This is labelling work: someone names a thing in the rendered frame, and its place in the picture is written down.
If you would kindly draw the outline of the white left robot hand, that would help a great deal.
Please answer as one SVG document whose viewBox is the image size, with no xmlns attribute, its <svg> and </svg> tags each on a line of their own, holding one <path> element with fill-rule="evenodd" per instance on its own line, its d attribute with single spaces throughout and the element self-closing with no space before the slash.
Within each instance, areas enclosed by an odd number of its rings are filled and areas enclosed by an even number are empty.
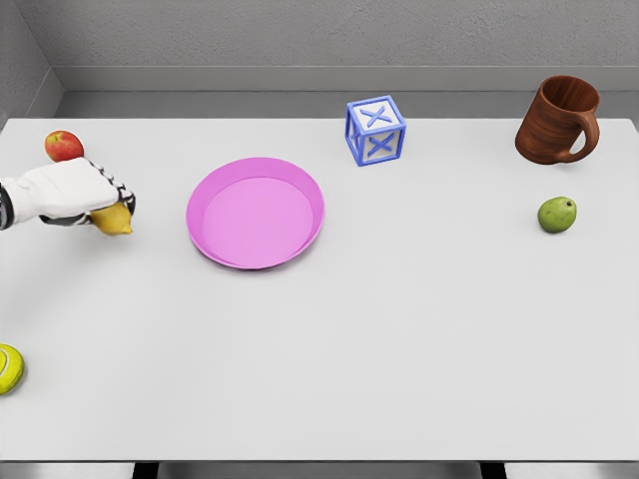
<svg viewBox="0 0 639 479">
<path fill-rule="evenodd" d="M 104 167 L 84 157 L 40 167 L 25 173 L 35 216 L 52 226 L 90 224 L 91 213 L 123 204 L 131 215 L 136 196 Z"/>
</svg>

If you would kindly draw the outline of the yellow lemon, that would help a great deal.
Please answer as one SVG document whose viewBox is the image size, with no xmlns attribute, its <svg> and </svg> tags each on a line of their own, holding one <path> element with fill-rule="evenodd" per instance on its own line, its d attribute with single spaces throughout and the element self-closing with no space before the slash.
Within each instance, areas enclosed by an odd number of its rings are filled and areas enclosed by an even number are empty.
<svg viewBox="0 0 639 479">
<path fill-rule="evenodd" d="M 93 225 L 105 235 L 129 235 L 133 232 L 131 228 L 132 215 L 129 209 L 120 202 L 90 212 L 90 218 Z"/>
</svg>

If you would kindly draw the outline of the pink plate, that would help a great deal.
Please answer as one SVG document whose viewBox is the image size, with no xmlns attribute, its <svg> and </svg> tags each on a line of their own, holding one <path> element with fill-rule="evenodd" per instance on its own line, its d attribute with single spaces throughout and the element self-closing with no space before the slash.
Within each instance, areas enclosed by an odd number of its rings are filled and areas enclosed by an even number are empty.
<svg viewBox="0 0 639 479">
<path fill-rule="evenodd" d="M 282 264 L 307 249 L 325 215 L 322 190 L 302 168 L 248 158 L 209 173 L 193 190 L 186 226 L 195 247 L 239 269 Z"/>
</svg>

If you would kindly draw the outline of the red apple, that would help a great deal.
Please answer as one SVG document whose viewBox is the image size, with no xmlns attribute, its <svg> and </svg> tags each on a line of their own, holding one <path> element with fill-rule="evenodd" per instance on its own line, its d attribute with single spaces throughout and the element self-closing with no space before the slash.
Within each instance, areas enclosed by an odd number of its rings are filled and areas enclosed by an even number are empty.
<svg viewBox="0 0 639 479">
<path fill-rule="evenodd" d="M 84 146 L 71 132 L 58 130 L 48 134 L 44 141 L 47 156 L 54 162 L 74 160 L 84 156 Z"/>
</svg>

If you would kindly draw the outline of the yellow tennis ball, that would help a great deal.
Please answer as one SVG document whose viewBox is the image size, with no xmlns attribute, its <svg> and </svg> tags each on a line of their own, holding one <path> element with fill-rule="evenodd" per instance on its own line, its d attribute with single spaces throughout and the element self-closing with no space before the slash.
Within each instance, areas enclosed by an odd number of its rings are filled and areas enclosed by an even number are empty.
<svg viewBox="0 0 639 479">
<path fill-rule="evenodd" d="M 0 343 L 0 395 L 11 392 L 19 384 L 24 370 L 25 361 L 20 351 Z"/>
</svg>

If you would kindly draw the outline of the blue white letter block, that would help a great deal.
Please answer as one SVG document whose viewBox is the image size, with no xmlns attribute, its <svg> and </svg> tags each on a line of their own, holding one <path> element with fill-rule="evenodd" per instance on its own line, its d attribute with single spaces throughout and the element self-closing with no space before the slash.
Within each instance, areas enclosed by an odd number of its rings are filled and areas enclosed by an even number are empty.
<svg viewBox="0 0 639 479">
<path fill-rule="evenodd" d="M 344 137 L 359 167 L 396 160 L 406 122 L 390 95 L 349 102 Z"/>
</svg>

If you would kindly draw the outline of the green pear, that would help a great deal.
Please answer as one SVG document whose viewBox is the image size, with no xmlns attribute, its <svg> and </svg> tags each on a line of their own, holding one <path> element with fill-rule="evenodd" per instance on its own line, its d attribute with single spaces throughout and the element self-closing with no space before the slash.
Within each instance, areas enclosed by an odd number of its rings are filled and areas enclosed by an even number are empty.
<svg viewBox="0 0 639 479">
<path fill-rule="evenodd" d="M 556 197 L 545 201 L 538 209 L 540 227 L 549 234 L 567 231 L 577 217 L 576 202 L 567 197 Z"/>
</svg>

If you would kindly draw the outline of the brown wooden mug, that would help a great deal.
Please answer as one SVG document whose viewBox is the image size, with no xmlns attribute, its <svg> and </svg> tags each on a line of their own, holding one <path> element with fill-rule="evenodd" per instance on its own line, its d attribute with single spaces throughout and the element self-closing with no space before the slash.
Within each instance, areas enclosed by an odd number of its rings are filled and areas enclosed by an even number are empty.
<svg viewBox="0 0 639 479">
<path fill-rule="evenodd" d="M 515 148 L 539 165 L 570 164 L 590 155 L 600 129 L 595 112 L 598 91 L 583 79 L 558 75 L 545 79 L 515 136 Z"/>
</svg>

